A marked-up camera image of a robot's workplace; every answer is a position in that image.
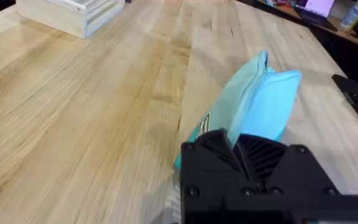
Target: bag label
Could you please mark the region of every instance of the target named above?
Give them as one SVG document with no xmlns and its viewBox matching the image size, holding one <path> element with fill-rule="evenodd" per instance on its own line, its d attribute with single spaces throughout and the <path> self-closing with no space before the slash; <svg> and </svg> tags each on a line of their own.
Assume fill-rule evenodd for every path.
<svg viewBox="0 0 358 224">
<path fill-rule="evenodd" d="M 199 123 L 198 125 L 198 132 L 197 137 L 200 137 L 204 133 L 207 133 L 209 131 L 209 115 L 208 113 Z"/>
</svg>

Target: monitor screen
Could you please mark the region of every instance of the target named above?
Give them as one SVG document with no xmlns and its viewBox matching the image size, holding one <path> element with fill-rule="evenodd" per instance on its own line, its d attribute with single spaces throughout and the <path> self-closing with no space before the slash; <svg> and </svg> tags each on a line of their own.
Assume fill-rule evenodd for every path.
<svg viewBox="0 0 358 224">
<path fill-rule="evenodd" d="M 328 17 L 335 0 L 297 0 L 296 4 L 308 11 Z"/>
</svg>

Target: wooden tabletop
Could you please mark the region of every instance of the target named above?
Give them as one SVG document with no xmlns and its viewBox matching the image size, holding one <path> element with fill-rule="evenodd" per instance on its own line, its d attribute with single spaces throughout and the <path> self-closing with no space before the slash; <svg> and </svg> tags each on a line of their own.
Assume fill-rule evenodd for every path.
<svg viewBox="0 0 358 224">
<path fill-rule="evenodd" d="M 266 4 L 265 0 L 257 0 L 258 2 L 261 2 L 263 4 Z M 299 16 L 299 14 L 294 10 L 292 6 L 289 5 L 281 5 L 281 6 L 274 6 L 274 8 L 280 12 L 283 12 L 289 16 L 294 17 L 295 19 L 302 20 L 302 18 Z M 358 35 L 354 30 L 344 30 L 341 27 L 341 20 L 338 18 L 335 18 L 333 16 L 328 16 L 327 20 L 337 29 L 337 30 L 331 30 L 327 29 L 323 26 L 319 26 L 317 24 L 308 23 L 311 26 L 319 27 L 320 29 L 323 29 L 329 33 L 332 33 L 338 37 L 342 37 L 343 39 L 346 39 L 350 42 L 353 42 L 358 45 Z"/>
<path fill-rule="evenodd" d="M 306 27 L 233 0 L 136 0 L 83 40 L 0 12 L 0 223 L 160 223 L 180 143 L 262 49 L 303 75 L 283 142 L 358 194 L 358 117 Z"/>
</svg>

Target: light blue fabric bag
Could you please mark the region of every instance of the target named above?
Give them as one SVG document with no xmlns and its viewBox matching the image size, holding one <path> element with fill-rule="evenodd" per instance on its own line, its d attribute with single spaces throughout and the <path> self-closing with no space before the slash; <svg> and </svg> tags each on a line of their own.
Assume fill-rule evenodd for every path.
<svg viewBox="0 0 358 224">
<path fill-rule="evenodd" d="M 267 66 L 267 51 L 248 61 L 229 80 L 215 104 L 189 137 L 224 128 L 233 148 L 241 133 L 278 140 L 290 118 L 301 80 L 297 70 L 276 74 Z M 181 157 L 175 165 L 180 169 Z"/>
</svg>

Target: wooden crate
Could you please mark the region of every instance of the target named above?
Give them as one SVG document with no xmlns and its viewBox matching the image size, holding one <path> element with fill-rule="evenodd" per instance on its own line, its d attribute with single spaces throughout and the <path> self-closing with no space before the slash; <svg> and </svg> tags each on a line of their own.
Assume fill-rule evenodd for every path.
<svg viewBox="0 0 358 224">
<path fill-rule="evenodd" d="M 125 0 L 16 0 L 20 15 L 86 38 L 115 16 Z"/>
</svg>

